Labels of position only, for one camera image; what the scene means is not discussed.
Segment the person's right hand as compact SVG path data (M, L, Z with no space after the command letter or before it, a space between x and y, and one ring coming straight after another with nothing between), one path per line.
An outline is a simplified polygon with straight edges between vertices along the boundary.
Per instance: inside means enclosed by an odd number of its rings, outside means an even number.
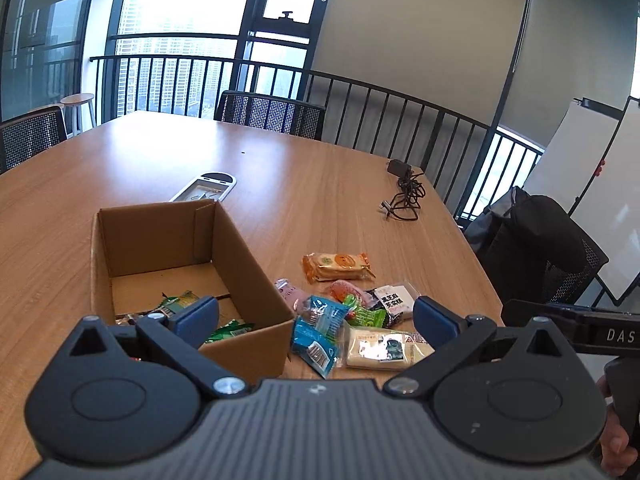
M601 467L613 478L620 477L638 457L638 452L629 444L629 436L620 423L613 404L608 404L606 422L600 437L602 452Z

